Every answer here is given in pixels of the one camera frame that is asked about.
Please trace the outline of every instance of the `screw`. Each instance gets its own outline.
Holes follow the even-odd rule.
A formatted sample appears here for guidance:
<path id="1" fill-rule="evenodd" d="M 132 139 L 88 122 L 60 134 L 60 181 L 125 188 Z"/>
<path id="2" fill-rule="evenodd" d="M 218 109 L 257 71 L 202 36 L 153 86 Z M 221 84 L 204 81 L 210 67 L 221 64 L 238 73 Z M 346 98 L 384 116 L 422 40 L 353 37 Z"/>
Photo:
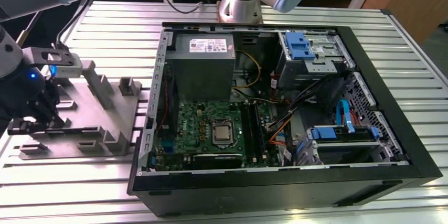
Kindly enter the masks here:
<path id="1" fill-rule="evenodd" d="M 12 52 L 13 51 L 12 45 L 6 44 L 5 45 L 5 50 L 6 50 L 6 52 Z"/>

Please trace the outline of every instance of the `chip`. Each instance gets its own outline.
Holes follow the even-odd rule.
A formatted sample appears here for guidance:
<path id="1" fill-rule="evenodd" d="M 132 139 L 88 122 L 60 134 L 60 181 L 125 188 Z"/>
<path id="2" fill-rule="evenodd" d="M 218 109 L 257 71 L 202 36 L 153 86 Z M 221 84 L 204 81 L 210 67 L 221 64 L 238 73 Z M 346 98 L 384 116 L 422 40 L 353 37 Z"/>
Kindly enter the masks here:
<path id="1" fill-rule="evenodd" d="M 214 127 L 214 140 L 228 140 L 230 139 L 230 127 L 217 126 Z"/>

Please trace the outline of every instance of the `power supply label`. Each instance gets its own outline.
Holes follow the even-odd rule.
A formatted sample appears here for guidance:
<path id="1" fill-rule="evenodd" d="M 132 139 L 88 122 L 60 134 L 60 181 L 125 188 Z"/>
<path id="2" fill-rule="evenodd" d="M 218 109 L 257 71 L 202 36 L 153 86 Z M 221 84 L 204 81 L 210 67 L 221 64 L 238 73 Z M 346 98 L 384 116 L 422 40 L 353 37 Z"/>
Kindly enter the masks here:
<path id="1" fill-rule="evenodd" d="M 225 39 L 192 39 L 189 52 L 226 52 Z"/>

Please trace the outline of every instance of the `blue led light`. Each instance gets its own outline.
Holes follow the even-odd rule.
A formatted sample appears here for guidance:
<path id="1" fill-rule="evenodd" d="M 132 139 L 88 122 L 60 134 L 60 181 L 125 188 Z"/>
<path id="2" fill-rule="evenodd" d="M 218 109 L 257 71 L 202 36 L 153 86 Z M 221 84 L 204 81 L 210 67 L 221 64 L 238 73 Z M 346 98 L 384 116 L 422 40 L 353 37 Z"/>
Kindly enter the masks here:
<path id="1" fill-rule="evenodd" d="M 49 65 L 49 72 L 50 72 L 50 75 L 54 76 L 57 73 L 57 67 L 53 65 Z"/>

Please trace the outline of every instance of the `green motherboard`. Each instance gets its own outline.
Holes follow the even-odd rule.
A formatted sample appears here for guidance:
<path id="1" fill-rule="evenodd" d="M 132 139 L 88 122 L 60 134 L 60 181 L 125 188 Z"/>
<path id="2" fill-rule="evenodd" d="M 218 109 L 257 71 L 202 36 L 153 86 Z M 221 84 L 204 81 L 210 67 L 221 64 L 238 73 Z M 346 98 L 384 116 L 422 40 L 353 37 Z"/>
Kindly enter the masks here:
<path id="1" fill-rule="evenodd" d="M 241 120 L 241 103 L 201 102 L 178 105 L 176 139 L 172 153 L 158 157 L 162 170 L 182 170 L 182 164 L 196 154 L 240 154 L 244 167 L 266 167 L 277 163 L 276 155 L 262 145 L 261 159 L 246 158 L 244 142 L 244 123 Z M 258 103 L 257 114 L 260 130 L 272 121 L 269 105 Z"/>

